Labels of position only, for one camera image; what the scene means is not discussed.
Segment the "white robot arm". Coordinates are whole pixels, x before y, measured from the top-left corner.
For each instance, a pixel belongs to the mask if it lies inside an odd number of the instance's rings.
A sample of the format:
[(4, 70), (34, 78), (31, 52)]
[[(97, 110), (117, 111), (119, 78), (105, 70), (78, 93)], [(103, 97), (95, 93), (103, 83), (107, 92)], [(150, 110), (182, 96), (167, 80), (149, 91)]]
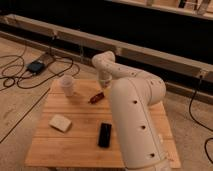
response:
[(92, 58), (100, 83), (117, 77), (109, 91), (109, 104), (126, 171), (171, 171), (149, 106), (160, 102), (166, 93), (164, 81), (147, 71), (115, 62), (106, 51)]

